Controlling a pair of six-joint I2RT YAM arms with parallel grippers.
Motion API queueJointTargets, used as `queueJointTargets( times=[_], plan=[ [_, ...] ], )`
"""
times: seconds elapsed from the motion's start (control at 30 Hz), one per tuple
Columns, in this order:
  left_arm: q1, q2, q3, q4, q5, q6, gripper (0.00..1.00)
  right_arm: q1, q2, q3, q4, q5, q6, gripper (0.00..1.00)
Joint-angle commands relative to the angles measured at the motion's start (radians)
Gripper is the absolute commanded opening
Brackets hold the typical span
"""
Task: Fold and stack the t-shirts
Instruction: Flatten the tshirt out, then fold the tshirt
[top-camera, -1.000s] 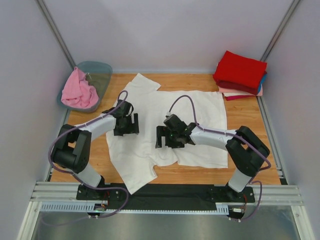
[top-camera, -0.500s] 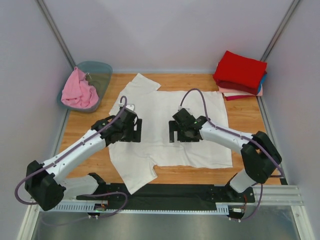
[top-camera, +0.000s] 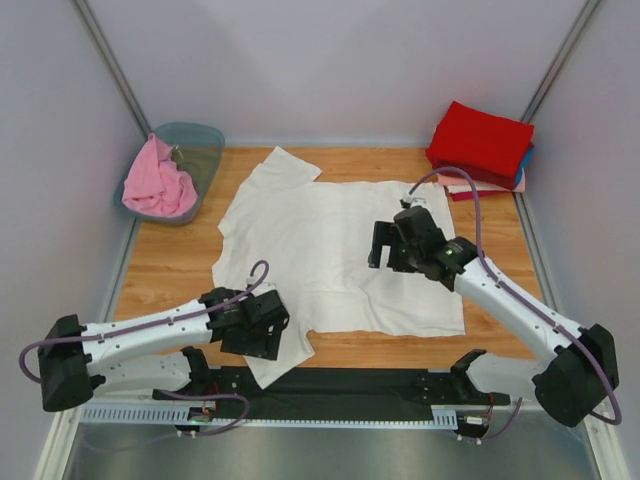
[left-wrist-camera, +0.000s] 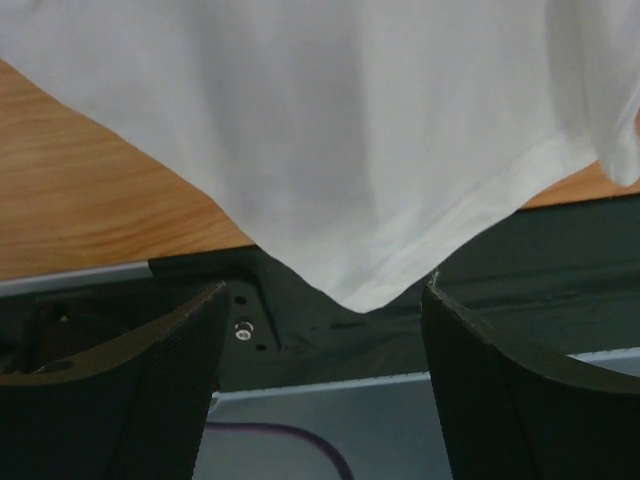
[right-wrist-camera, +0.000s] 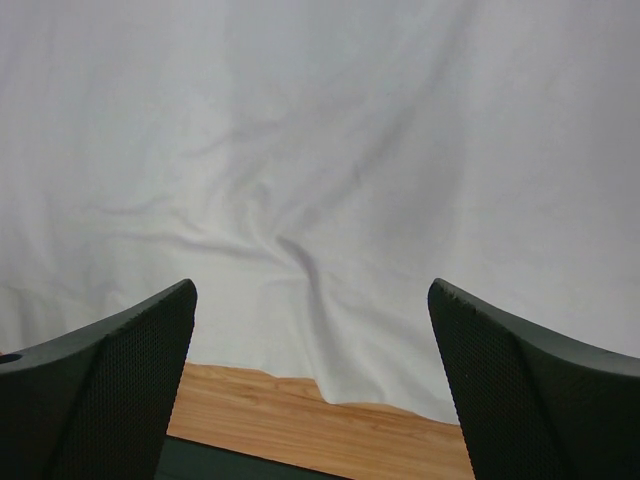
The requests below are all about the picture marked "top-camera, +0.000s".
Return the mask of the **white t shirt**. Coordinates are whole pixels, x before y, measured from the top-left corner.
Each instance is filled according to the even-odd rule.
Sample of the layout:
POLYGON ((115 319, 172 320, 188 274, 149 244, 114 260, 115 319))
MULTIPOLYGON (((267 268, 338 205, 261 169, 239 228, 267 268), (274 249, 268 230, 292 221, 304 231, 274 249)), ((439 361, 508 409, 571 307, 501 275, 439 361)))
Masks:
POLYGON ((218 225, 223 248, 214 284, 242 289, 251 267, 265 260, 267 280, 290 314, 277 358, 247 360, 261 388, 314 356, 309 331, 423 338, 465 332, 460 295, 419 274, 368 265, 375 222, 399 212, 409 184, 321 182, 321 172, 274 148, 218 225))

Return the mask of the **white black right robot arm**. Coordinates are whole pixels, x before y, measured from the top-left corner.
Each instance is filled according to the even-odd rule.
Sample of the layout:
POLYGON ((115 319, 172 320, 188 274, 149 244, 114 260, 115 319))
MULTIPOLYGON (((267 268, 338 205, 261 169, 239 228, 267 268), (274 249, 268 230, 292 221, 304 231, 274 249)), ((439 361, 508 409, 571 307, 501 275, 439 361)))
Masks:
POLYGON ((558 423, 575 427, 613 400, 619 385, 615 342, 599 324, 586 328, 520 288, 464 237, 447 239, 428 209, 409 207, 373 227, 368 264, 419 273, 479 305, 518 337, 532 360, 476 349, 454 366, 452 395, 470 404, 496 393, 535 400, 558 423))

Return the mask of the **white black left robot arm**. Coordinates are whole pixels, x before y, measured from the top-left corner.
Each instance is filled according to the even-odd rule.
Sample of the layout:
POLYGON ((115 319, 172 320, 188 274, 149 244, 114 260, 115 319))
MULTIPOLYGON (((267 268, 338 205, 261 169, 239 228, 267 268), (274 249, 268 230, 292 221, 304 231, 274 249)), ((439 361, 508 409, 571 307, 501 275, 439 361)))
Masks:
POLYGON ((225 353, 275 360, 290 315, 278 291, 218 287, 171 310, 131 320, 82 325, 59 318, 37 348, 42 406, 60 412, 107 391, 124 362, 173 348, 216 343, 225 353))

